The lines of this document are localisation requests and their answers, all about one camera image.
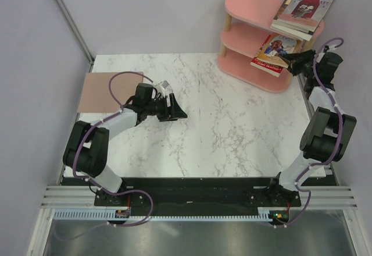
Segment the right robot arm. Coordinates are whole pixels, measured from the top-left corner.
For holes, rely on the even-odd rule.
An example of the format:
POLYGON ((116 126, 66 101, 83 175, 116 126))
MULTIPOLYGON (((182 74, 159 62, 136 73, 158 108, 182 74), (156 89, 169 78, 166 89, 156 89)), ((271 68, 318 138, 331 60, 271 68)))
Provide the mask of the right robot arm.
POLYGON ((316 170, 343 157, 357 123, 356 118, 347 115, 336 102, 332 80, 343 61, 338 54, 323 51, 317 55, 314 50, 309 50, 279 57, 293 76, 304 75, 303 90, 314 114, 301 138, 300 154, 278 175, 280 186, 266 191, 267 201, 275 206, 287 199, 286 190, 298 191, 316 170))

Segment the tan Othello book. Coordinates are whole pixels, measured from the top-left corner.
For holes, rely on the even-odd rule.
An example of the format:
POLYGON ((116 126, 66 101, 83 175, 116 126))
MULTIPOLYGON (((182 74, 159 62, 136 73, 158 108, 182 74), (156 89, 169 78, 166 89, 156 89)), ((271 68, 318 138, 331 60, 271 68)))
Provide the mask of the tan Othello book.
POLYGON ((268 36, 267 42, 264 43, 256 58, 265 63, 287 68, 288 65, 281 57, 295 53, 301 43, 300 40, 272 33, 268 36))

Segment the pink Shakespeare story book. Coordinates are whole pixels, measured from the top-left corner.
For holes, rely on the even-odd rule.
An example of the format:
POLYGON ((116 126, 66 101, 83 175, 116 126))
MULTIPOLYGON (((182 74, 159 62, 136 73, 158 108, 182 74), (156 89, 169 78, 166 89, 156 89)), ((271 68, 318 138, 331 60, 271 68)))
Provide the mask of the pink Shakespeare story book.
POLYGON ((334 0, 291 0, 278 21, 315 31, 334 0))

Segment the red Treehouse book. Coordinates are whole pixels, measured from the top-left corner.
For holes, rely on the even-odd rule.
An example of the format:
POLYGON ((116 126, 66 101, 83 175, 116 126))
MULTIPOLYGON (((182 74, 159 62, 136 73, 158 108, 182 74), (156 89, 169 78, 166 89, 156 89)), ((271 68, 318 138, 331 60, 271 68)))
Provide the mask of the red Treehouse book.
POLYGON ((270 64, 270 63, 266 63, 266 62, 263 62, 263 61, 258 59, 259 54, 263 50, 263 47, 265 46, 265 44, 269 41, 269 38, 270 38, 270 35, 267 36, 267 38, 265 39, 262 46, 256 52, 256 55, 251 60, 251 66, 256 67, 260 70, 264 70, 265 72, 270 73, 275 77, 279 77, 281 72, 284 69, 283 67, 278 66, 278 65, 274 65, 274 64, 270 64))

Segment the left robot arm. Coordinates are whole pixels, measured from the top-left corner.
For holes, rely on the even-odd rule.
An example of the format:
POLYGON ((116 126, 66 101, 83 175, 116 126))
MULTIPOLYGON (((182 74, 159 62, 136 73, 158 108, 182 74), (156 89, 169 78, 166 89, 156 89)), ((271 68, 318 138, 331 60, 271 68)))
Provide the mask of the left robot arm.
POLYGON ((155 86, 139 83, 135 94, 115 113, 93 123, 79 120, 74 124, 63 154, 63 164, 72 169, 74 177, 104 188, 108 200, 114 205, 123 205, 128 192, 122 188, 123 179, 107 165, 109 141, 138 126, 149 116, 157 117, 160 122, 188 117, 168 82, 155 86))

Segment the brown cardboard file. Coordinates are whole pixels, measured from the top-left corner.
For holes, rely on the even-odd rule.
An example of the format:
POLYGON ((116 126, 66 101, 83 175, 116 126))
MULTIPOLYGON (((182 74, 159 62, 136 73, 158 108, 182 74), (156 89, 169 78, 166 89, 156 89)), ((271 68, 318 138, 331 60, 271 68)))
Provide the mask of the brown cardboard file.
MULTIPOLYGON (((78 105, 78 113, 112 113, 120 105, 114 100, 109 91, 109 80, 112 73, 87 73, 78 105)), ((114 78, 111 89, 114 96, 124 104, 132 95, 143 77, 137 74, 121 74, 114 78)))

